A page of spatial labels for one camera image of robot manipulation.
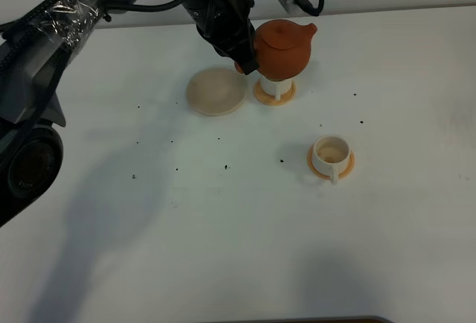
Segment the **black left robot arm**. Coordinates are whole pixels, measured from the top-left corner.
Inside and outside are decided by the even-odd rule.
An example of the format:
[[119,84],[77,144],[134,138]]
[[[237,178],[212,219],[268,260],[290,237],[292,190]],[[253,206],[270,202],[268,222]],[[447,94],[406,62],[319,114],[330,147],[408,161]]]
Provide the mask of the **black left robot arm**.
[[200,36],[245,74],[257,70],[253,0],[44,0],[1,35],[1,222],[49,189],[63,147],[65,117],[56,90],[97,24],[114,12],[155,13],[182,6]]

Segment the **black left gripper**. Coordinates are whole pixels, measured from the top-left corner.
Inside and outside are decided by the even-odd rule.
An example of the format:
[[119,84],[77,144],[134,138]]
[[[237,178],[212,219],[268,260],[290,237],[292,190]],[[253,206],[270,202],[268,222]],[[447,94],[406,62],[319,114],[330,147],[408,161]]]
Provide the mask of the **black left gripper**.
[[255,29],[248,15],[251,0],[183,0],[200,36],[218,54],[230,57],[243,74],[259,68],[254,49]]

